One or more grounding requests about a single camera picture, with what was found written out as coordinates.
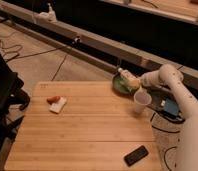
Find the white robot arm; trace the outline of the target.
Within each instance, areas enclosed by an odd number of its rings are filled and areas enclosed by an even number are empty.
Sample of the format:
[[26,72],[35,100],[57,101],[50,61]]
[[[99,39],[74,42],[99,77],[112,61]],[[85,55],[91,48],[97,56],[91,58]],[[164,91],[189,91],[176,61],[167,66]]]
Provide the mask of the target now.
[[145,87],[167,85],[185,119],[180,130],[174,171],[198,171],[198,100],[182,83],[183,74],[173,65],[164,64],[158,70],[144,73]]

